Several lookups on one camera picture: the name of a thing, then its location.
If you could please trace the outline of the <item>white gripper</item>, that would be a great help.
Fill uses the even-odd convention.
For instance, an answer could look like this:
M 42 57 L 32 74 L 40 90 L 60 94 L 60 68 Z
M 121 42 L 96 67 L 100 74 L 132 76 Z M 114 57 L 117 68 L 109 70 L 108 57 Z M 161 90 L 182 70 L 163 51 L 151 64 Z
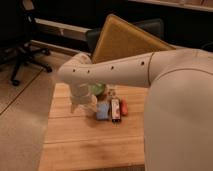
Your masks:
M 89 90 L 88 84 L 72 84 L 70 89 L 71 111 L 82 107 L 87 114 L 97 111 L 97 98 Z

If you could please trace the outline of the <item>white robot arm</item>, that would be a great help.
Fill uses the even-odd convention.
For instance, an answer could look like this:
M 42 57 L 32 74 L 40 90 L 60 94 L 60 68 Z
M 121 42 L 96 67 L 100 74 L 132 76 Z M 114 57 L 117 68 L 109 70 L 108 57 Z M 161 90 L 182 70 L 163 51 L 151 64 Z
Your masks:
M 91 101 L 91 83 L 146 87 L 145 170 L 213 171 L 213 53 L 176 49 L 97 64 L 79 53 L 58 74 L 77 104 Z

